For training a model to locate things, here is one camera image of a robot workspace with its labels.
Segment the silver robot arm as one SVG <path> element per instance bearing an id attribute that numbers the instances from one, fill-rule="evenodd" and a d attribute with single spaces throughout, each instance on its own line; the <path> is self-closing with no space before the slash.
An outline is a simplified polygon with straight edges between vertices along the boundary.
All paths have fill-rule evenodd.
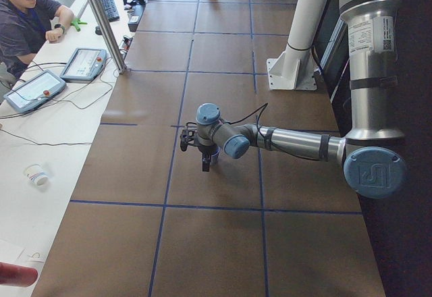
<path id="1" fill-rule="evenodd" d="M 327 0 L 298 0 L 286 49 L 267 60 L 272 90 L 314 89 L 313 41 Z M 392 150 L 403 140 L 392 115 L 396 76 L 395 20 L 402 0 L 339 0 L 348 29 L 352 128 L 343 137 L 311 134 L 258 123 L 239 124 L 221 117 L 219 107 L 202 104 L 196 127 L 185 129 L 181 148 L 195 146 L 208 171 L 220 152 L 237 159 L 250 147 L 280 151 L 301 159 L 334 161 L 348 185 L 367 198 L 397 192 L 407 176 L 406 164 Z"/>

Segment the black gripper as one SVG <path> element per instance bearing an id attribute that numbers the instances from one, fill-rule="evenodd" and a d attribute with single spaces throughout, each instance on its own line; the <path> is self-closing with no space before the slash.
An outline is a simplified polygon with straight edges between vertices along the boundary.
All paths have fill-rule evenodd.
<path id="1" fill-rule="evenodd" d="M 202 153 L 202 171 L 209 172 L 210 163 L 216 156 L 216 145 L 200 146 L 199 151 Z"/>

